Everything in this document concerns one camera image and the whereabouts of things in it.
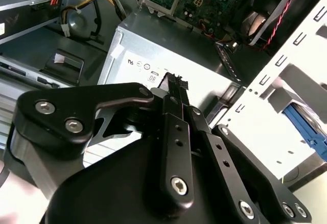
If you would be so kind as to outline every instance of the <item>black metal bracket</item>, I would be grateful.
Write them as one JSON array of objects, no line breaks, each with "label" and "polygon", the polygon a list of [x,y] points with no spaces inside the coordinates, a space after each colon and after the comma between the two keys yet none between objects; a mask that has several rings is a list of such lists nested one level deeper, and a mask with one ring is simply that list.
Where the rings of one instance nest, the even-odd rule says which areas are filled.
[{"label": "black metal bracket", "polygon": [[224,200],[228,202],[230,221],[232,223],[269,223],[252,202],[237,169],[224,145],[223,140],[211,134],[205,117],[195,107],[189,106],[185,111],[193,129],[194,139],[208,164],[218,176],[217,185],[222,187]]},{"label": "black metal bracket", "polygon": [[[94,223],[122,218],[140,218],[136,223],[174,218],[179,224],[311,222],[304,205],[227,127],[218,126],[212,134],[202,112],[189,106],[184,85],[166,74],[160,86],[168,87],[169,94],[163,98],[141,84],[127,83],[29,92],[18,99],[9,145],[52,198],[49,223],[89,223],[94,213],[99,214]],[[101,108],[110,109],[117,126],[144,134],[82,169],[81,155]],[[89,207],[79,204],[82,197]],[[122,209],[128,210],[124,217]]]},{"label": "black metal bracket", "polygon": [[73,159],[84,152],[92,138],[98,109],[146,106],[153,99],[138,83],[33,91],[18,98],[13,124],[21,136],[45,151]]},{"label": "black metal bracket", "polygon": [[226,126],[216,126],[213,134],[224,141],[243,182],[253,189],[252,199],[271,223],[311,222],[309,210]]}]

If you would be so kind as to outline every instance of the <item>screw hole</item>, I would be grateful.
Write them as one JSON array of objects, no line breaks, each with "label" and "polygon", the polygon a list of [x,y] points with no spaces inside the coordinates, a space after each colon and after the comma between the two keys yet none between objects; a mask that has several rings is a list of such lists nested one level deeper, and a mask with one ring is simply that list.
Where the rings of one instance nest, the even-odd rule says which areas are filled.
[{"label": "screw hole", "polygon": [[175,140],[177,146],[183,146],[183,143],[180,140]]},{"label": "screw hole", "polygon": [[149,95],[148,92],[145,90],[145,88],[142,88],[142,87],[139,88],[139,92],[141,94],[145,95],[145,96],[148,96]]},{"label": "screw hole", "polygon": [[223,163],[226,167],[230,167],[229,163],[226,160],[224,160]]},{"label": "screw hole", "polygon": [[173,101],[175,104],[178,104],[178,101],[176,100],[175,97],[170,97],[170,100]]}]

